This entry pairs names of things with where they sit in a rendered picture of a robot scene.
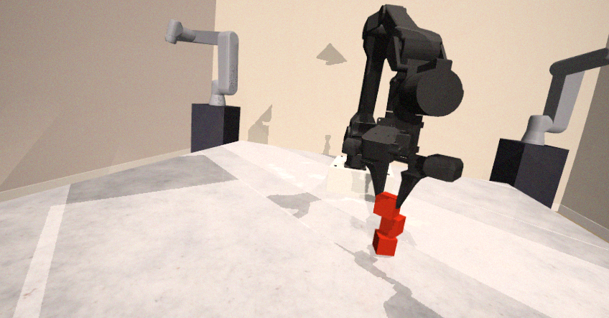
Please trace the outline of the red cube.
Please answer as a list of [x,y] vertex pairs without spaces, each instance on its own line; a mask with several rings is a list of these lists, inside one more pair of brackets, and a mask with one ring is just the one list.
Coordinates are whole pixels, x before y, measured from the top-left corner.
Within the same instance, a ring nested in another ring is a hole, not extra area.
[[397,195],[389,192],[382,192],[376,195],[373,213],[387,219],[392,220],[399,215],[400,209],[396,209]]
[[377,255],[394,256],[396,250],[397,239],[375,229],[372,246]]
[[382,217],[379,230],[396,238],[403,233],[405,220],[406,216],[402,214],[399,214],[392,220],[387,220]]

